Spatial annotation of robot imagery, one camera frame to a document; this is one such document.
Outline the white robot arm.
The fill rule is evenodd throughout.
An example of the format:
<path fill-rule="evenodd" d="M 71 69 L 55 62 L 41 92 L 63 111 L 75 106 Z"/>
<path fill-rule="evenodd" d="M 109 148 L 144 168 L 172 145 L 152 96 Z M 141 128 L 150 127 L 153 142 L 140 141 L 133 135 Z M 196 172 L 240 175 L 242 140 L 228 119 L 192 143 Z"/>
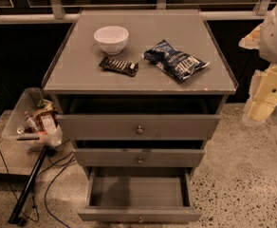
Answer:
<path fill-rule="evenodd" d="M 239 47 L 258 49 L 260 57 L 269 62 L 265 71 L 254 72 L 244 107 L 248 123 L 263 123 L 277 107 L 277 4 L 259 26 L 240 40 Z"/>

